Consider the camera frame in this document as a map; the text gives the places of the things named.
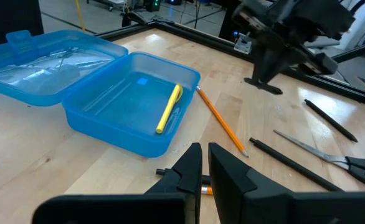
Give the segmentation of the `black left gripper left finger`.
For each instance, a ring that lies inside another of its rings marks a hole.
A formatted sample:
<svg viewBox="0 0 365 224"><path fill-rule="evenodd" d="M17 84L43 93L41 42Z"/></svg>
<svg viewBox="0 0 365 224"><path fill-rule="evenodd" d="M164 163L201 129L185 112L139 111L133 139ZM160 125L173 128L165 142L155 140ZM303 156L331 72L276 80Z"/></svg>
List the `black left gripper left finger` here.
<svg viewBox="0 0 365 224"><path fill-rule="evenodd" d="M201 212L202 149L198 142L187 151L149 190L157 196L149 204L148 223L199 223Z"/></svg>

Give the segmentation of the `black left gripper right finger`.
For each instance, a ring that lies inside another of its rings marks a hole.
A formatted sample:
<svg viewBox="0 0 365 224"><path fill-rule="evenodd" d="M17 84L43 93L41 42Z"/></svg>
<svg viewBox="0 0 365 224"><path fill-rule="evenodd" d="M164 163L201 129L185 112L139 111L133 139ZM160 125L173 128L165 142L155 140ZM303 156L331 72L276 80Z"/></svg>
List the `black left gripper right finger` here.
<svg viewBox="0 0 365 224"><path fill-rule="evenodd" d="M208 145L209 172L221 223L288 223L291 193L215 142Z"/></svg>

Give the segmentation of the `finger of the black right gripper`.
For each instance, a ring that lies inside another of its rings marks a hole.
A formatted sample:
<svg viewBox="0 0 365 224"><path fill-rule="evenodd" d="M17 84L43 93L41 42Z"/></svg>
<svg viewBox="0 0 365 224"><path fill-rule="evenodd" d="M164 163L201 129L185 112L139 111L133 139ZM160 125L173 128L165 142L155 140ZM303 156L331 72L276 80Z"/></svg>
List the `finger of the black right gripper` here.
<svg viewBox="0 0 365 224"><path fill-rule="evenodd" d="M293 49L282 50L274 56L271 66L270 78L271 81L276 75L287 69L288 67L297 64L297 51Z"/></svg>
<svg viewBox="0 0 365 224"><path fill-rule="evenodd" d="M265 79L268 77L268 66L272 63L273 52L265 47L255 47L252 51L254 56L254 70L252 77L245 77L244 81L258 89L272 89Z"/></svg>

